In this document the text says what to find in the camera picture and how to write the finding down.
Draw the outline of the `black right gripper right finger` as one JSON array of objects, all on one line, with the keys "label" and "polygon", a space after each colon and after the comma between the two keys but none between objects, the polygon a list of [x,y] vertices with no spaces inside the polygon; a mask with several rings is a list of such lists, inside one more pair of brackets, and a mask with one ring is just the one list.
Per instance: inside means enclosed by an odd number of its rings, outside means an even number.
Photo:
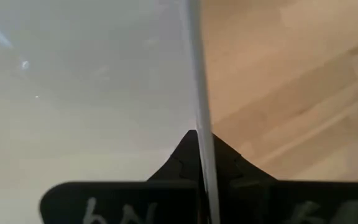
[{"label": "black right gripper right finger", "polygon": [[358,182],[279,180],[213,140],[221,224],[358,224]]}]

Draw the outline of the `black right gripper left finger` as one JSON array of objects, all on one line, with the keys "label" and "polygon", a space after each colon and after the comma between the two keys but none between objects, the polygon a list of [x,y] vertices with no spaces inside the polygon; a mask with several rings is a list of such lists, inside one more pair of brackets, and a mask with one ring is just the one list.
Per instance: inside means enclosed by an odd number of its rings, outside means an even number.
[{"label": "black right gripper left finger", "polygon": [[43,224],[203,224],[200,150],[189,130],[145,181],[65,182],[40,200]]}]

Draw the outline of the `white plastic bin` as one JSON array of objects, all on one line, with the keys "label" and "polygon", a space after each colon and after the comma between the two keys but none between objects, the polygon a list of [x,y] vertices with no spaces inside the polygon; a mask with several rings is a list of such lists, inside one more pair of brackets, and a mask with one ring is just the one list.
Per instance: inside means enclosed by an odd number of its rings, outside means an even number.
[{"label": "white plastic bin", "polygon": [[0,0],[0,224],[65,182],[145,181],[189,130],[221,224],[201,0]]}]

